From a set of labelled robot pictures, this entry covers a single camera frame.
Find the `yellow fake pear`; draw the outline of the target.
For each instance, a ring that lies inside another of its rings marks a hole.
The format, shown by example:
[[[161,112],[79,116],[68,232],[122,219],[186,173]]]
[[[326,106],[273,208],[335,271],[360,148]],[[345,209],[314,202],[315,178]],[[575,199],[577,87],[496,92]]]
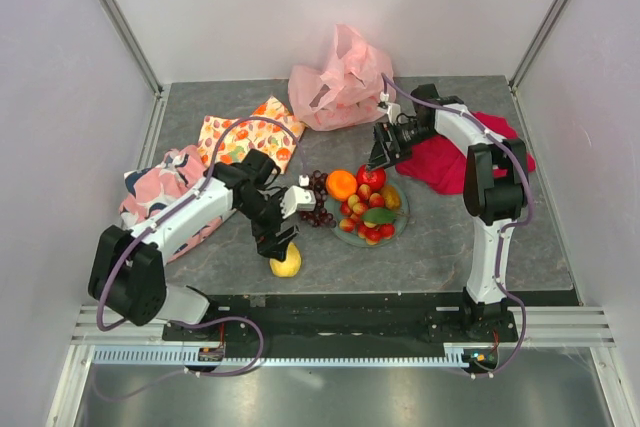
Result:
[[[288,245],[285,260],[270,259],[269,265],[274,276],[279,278],[295,277],[302,265],[302,256],[294,242]]]

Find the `red fake apple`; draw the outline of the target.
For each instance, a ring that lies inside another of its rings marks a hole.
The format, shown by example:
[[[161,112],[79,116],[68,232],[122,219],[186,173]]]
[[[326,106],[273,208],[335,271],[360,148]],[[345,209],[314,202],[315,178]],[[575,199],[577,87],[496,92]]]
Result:
[[[379,191],[387,181],[384,169],[368,170],[366,165],[361,165],[356,173],[359,185],[368,185],[373,192]]]

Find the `purple fake grape bunch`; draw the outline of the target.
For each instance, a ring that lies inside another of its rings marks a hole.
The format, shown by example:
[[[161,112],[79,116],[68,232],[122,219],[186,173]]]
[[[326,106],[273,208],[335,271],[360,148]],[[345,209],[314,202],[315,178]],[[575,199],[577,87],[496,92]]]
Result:
[[[299,217],[312,227],[334,228],[337,223],[334,216],[327,210],[325,203],[329,198],[326,188],[328,174],[319,170],[314,170],[310,176],[307,187],[315,197],[315,207],[312,211],[300,212]]]

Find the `brown fake kiwi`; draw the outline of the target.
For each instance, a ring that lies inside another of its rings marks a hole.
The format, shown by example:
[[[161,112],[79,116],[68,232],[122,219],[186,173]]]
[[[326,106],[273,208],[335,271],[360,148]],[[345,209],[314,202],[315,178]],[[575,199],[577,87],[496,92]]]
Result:
[[[383,197],[385,207],[389,210],[398,210],[402,207],[402,199],[397,191],[397,189],[387,183],[385,184],[379,191],[380,195]]]

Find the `orange fake mandarin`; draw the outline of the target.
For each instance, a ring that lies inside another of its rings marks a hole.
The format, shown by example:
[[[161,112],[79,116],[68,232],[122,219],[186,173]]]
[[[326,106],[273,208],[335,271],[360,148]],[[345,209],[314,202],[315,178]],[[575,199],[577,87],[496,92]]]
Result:
[[[358,182],[351,172],[334,170],[327,176],[325,186],[332,198],[338,201],[346,201],[357,192]]]

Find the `pink plastic bag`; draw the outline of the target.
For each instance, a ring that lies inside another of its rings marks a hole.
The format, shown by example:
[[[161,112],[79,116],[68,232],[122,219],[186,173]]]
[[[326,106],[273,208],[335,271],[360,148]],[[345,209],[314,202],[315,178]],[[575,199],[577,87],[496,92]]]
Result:
[[[315,131],[375,122],[383,116],[378,104],[385,76],[393,76],[389,55],[338,24],[323,69],[292,68],[289,102],[296,118]]]

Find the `grey-green round plate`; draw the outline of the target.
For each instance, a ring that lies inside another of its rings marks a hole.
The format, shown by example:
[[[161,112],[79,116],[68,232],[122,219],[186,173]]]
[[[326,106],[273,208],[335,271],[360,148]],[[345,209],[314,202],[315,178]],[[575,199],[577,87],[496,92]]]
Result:
[[[403,232],[409,219],[409,202],[404,191],[395,182],[389,181],[387,183],[397,189],[403,205],[398,210],[389,210],[385,207],[386,210],[394,213],[393,218],[382,214],[378,216],[378,219],[385,220],[385,223],[374,224],[361,218],[355,219],[351,216],[353,212],[350,212],[350,216],[346,216],[342,202],[332,197],[326,201],[325,207],[338,223],[336,227],[332,228],[332,231],[340,240],[355,247],[381,247]]]

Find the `red yellow fake fruit bunch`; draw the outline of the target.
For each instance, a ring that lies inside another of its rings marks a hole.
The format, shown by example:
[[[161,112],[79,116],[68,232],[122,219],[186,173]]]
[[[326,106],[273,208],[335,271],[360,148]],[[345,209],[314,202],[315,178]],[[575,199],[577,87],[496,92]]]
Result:
[[[351,195],[346,201],[339,201],[342,202],[345,215],[350,216],[350,212],[353,212],[351,215],[353,218],[361,218],[374,224],[385,223],[385,220],[378,219],[380,214],[393,218],[394,213],[385,209],[385,203],[383,197],[379,195],[379,191],[373,192],[368,185],[359,185],[354,195]]]

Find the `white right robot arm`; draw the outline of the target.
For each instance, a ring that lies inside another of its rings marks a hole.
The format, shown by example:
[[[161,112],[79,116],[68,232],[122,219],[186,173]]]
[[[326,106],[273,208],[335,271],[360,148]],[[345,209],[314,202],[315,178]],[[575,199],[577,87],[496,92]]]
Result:
[[[515,228],[532,217],[528,213],[520,219],[532,197],[524,141],[495,132],[459,98],[439,97],[433,84],[408,94],[384,78],[378,109],[387,119],[374,125],[367,168],[386,169],[406,161],[420,143],[436,135],[464,155],[462,195],[474,221],[474,246],[457,324],[473,341],[507,327],[512,321],[506,288],[511,238]]]

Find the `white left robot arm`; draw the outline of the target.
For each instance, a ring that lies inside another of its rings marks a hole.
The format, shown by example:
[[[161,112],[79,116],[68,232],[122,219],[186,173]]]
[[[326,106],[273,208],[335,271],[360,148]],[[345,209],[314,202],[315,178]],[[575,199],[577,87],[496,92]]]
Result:
[[[154,319],[185,326],[198,340],[219,329],[219,316],[209,310],[209,298],[193,288],[170,285],[165,278],[169,258],[213,220],[235,211],[251,222],[260,256],[285,261],[298,229],[283,222],[316,206],[307,177],[299,185],[268,193],[280,169],[266,154],[251,150],[239,163],[212,165],[206,176],[176,202],[146,221],[125,230],[115,225],[100,236],[88,292],[98,302],[97,326],[110,330],[105,309],[123,321],[143,326]]]

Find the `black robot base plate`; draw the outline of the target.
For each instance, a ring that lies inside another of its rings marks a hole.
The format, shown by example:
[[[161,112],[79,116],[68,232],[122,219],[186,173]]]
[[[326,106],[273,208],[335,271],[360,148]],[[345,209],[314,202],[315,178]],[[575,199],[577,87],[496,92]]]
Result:
[[[462,293],[264,294],[210,296],[203,322],[236,316],[276,336],[360,334],[422,342],[514,342],[514,315],[502,300],[475,306]]]

